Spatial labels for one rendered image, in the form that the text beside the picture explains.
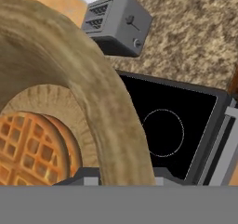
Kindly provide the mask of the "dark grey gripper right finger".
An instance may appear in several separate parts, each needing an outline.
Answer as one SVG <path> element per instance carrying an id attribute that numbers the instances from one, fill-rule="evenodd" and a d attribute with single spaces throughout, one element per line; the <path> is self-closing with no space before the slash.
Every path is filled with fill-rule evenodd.
<path id="1" fill-rule="evenodd" d="M 155 167 L 153 169 L 157 186 L 186 186 L 187 182 L 174 177 L 166 167 Z"/>

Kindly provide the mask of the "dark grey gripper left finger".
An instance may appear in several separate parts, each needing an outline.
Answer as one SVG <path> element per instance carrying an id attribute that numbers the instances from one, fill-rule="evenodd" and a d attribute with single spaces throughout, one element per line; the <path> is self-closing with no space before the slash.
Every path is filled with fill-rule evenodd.
<path id="1" fill-rule="evenodd" d="M 75 175 L 58 182 L 58 185 L 99 186 L 101 184 L 98 167 L 80 167 Z"/>

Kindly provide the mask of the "tan wooden bowl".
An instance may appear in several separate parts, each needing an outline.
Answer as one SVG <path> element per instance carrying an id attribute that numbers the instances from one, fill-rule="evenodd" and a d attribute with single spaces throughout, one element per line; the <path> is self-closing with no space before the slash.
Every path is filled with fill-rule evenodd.
<path id="1" fill-rule="evenodd" d="M 154 185 L 145 132 L 126 87 L 86 33 L 35 0 L 0 0 L 0 111 L 21 91 L 69 88 L 96 143 L 104 185 Z"/>

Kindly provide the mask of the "grey oven door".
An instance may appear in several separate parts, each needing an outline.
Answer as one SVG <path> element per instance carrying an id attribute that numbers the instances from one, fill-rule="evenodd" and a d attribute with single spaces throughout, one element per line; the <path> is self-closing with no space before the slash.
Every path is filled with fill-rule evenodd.
<path id="1" fill-rule="evenodd" d="M 232 99 L 231 105 L 228 107 L 238 109 L 238 102 L 235 99 Z M 199 181 L 197 182 L 198 185 L 210 186 L 209 185 L 210 180 L 211 180 L 211 178 L 214 174 L 214 171 L 218 165 L 218 160 L 219 160 L 221 153 L 225 147 L 228 136 L 231 133 L 231 129 L 234 124 L 234 118 L 231 118 L 230 116 L 226 115 L 225 113 L 224 113 L 224 115 L 225 115 L 224 121 L 222 123 L 222 126 L 221 126 L 219 132 L 218 132 L 214 146 L 213 146 L 213 148 L 208 156 L 208 159 L 205 163 L 205 168 L 203 170 L 203 173 L 200 176 Z"/>

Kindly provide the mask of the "golden brown waffle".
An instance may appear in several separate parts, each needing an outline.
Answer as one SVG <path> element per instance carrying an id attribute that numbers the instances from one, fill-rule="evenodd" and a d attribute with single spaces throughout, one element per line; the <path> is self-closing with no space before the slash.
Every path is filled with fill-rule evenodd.
<path id="1" fill-rule="evenodd" d="M 52 186 L 82 166 L 78 142 L 59 119 L 32 112 L 0 116 L 0 185 Z"/>

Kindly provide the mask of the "black hob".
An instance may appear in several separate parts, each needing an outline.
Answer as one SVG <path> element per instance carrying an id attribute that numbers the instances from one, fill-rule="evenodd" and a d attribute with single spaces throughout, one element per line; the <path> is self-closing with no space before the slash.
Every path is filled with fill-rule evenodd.
<path id="1" fill-rule="evenodd" d="M 196 184 L 231 105 L 224 90 L 123 72 L 146 133 L 152 166 L 182 184 Z"/>

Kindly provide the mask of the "grey toaster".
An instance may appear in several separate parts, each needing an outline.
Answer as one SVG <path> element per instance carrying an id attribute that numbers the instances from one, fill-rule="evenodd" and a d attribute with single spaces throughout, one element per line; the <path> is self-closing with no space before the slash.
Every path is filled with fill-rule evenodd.
<path id="1" fill-rule="evenodd" d="M 88 5 L 82 30 L 108 56 L 136 58 L 152 24 L 138 0 L 98 0 Z"/>

